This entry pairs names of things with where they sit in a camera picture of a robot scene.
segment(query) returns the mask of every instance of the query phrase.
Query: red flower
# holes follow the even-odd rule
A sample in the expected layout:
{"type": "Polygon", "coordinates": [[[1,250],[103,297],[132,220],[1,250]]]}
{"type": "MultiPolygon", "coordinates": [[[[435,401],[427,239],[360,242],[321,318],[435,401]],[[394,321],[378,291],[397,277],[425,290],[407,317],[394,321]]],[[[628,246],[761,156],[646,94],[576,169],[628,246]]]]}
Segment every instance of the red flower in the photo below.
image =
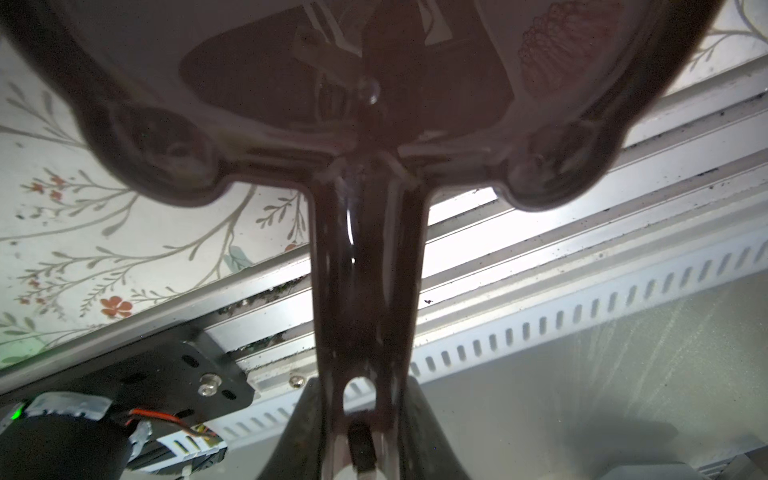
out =
{"type": "Polygon", "coordinates": [[[131,309],[134,307],[131,302],[124,302],[119,296],[113,296],[109,300],[101,299],[101,305],[104,308],[101,312],[106,316],[122,316],[123,318],[131,316],[131,309]]]}

